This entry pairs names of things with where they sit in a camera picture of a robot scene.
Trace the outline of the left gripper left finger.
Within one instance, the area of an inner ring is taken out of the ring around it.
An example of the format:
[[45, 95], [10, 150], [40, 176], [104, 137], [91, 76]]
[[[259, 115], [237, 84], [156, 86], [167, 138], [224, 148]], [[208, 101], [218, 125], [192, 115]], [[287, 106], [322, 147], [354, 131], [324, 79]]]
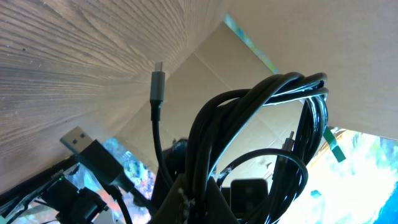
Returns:
[[149, 224], [184, 224], [190, 211], [185, 174], [179, 174], [162, 205]]

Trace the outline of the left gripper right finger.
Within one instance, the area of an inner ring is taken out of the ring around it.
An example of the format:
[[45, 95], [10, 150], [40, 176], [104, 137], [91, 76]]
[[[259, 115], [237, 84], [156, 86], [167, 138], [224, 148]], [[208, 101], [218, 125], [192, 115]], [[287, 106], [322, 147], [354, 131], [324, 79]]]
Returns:
[[212, 177], [207, 182], [205, 198], [205, 224], [239, 224]]

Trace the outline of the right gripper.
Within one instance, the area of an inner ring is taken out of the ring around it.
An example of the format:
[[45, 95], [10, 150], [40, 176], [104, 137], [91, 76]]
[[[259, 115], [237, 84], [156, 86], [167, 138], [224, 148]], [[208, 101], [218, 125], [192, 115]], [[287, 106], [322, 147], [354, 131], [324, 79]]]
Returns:
[[94, 191], [78, 189], [65, 177], [55, 179], [40, 198], [58, 211], [56, 219], [65, 224], [90, 224], [94, 218], [109, 208]]

